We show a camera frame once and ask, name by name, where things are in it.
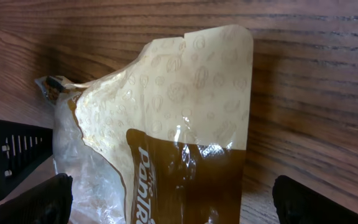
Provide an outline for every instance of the brown label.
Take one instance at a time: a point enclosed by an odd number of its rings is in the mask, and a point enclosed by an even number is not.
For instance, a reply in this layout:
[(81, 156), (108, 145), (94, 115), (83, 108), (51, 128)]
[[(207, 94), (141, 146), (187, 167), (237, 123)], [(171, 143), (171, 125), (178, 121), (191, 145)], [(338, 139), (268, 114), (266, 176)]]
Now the brown label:
[(130, 129), (136, 224), (239, 223), (245, 151), (152, 138)]

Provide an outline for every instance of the brown and beige packaging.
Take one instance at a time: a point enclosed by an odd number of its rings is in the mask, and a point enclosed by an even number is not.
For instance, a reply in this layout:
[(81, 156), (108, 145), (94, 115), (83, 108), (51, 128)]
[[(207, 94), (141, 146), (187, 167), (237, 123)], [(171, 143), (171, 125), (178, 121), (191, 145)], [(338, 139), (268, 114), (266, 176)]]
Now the brown and beige packaging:
[(157, 39), (85, 84), (84, 143), (120, 174), (126, 223), (239, 223), (253, 40), (231, 25)]

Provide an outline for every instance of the cream-colored packaging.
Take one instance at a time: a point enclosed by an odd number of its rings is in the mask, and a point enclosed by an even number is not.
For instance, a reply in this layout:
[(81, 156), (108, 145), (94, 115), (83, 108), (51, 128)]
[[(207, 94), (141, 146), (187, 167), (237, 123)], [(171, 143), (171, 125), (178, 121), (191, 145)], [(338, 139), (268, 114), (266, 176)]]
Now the cream-colored packaging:
[(156, 139), (246, 149), (253, 40), (237, 25), (157, 39), (126, 68), (91, 83), (76, 103), (84, 143), (121, 173), (131, 223), (128, 129)]

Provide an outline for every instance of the crumpled plastic packaging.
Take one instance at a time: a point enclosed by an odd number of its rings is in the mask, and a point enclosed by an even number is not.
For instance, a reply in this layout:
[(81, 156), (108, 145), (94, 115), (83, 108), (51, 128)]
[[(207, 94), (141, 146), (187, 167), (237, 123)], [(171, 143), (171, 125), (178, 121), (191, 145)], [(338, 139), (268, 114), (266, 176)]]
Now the crumpled plastic packaging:
[(62, 84), (53, 153), (73, 177), (71, 222), (238, 223), (252, 53), (246, 29), (217, 27)]

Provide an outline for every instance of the brown wooden tabletop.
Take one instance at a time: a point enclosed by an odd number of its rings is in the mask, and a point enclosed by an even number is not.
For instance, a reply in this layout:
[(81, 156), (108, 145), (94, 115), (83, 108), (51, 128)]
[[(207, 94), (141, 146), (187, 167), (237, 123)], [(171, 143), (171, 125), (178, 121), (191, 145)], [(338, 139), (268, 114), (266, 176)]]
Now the brown wooden tabletop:
[(94, 80), (152, 39), (226, 24), (255, 39), (241, 223), (278, 223), (281, 174), (358, 213), (355, 0), (0, 0), (0, 118), (52, 127), (35, 78)]

